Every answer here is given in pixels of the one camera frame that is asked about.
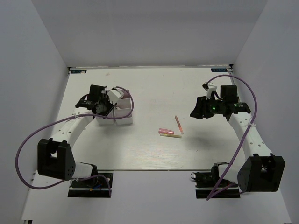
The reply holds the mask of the orange pink pencil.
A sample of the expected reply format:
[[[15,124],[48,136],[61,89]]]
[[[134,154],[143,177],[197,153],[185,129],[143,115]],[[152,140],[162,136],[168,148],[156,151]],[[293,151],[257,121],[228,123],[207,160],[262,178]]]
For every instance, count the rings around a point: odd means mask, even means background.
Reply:
[[[184,131],[183,131],[183,128],[182,128],[182,126],[181,126],[181,124],[180,124],[180,121],[179,121],[179,119],[178,119],[177,116],[175,116],[175,120],[176,120],[176,123],[177,123],[177,125],[178,125],[179,130],[180,130],[180,133],[183,135],[183,134],[184,134]]]

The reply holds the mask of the pink correction tape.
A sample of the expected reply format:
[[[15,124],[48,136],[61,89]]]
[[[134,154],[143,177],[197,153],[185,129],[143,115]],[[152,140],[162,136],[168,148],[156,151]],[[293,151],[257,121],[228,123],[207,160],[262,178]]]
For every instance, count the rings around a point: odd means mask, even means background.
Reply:
[[[174,134],[174,131],[170,130],[170,129],[159,128],[158,133],[159,134]]]

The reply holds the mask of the yellow stick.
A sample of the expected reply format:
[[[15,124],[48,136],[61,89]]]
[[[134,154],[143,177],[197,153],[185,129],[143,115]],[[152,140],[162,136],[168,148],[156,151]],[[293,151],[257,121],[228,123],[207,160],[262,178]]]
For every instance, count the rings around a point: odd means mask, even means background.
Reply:
[[[171,138],[178,138],[178,139],[181,139],[182,136],[181,135],[175,135],[175,134],[160,134],[160,136],[163,136],[163,137],[171,137]]]

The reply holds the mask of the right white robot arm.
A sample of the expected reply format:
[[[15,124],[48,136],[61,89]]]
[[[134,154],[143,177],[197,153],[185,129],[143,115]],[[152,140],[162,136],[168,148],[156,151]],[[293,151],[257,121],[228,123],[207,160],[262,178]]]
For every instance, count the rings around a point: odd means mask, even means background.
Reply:
[[[255,124],[252,124],[251,110],[239,101],[236,85],[222,85],[217,94],[215,85],[204,84],[206,95],[197,98],[190,116],[196,119],[211,118],[220,114],[226,118],[238,137],[245,155],[240,167],[233,163],[220,162],[211,168],[211,181],[216,186],[231,182],[242,192],[276,192],[279,188],[285,161],[275,156],[262,140]]]

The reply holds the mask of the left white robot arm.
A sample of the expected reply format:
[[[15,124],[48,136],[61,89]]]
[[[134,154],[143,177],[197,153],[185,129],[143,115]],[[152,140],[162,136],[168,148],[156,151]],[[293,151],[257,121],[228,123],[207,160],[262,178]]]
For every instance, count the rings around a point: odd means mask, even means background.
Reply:
[[[80,134],[95,116],[108,117],[124,93],[116,88],[91,85],[89,93],[75,105],[72,117],[48,140],[42,139],[37,146],[38,174],[68,181],[83,179],[88,186],[98,183],[99,175],[93,164],[76,162],[72,148]]]

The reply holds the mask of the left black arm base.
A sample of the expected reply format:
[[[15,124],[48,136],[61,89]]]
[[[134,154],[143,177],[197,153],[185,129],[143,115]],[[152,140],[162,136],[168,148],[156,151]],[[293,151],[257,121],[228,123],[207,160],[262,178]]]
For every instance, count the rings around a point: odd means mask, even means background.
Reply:
[[[113,177],[112,172],[99,172],[99,175],[105,176],[108,183],[103,177],[96,177],[86,181],[71,181],[68,197],[69,198],[110,198],[112,193]]]

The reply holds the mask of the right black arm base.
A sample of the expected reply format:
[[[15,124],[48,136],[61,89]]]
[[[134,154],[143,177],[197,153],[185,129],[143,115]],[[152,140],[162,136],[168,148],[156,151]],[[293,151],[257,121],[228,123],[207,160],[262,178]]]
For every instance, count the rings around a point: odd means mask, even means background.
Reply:
[[[215,163],[209,171],[195,171],[190,174],[190,179],[195,182],[195,193],[197,199],[206,199],[220,178],[218,168],[228,163]],[[240,198],[238,185],[234,184],[224,191],[216,194],[212,199]]]

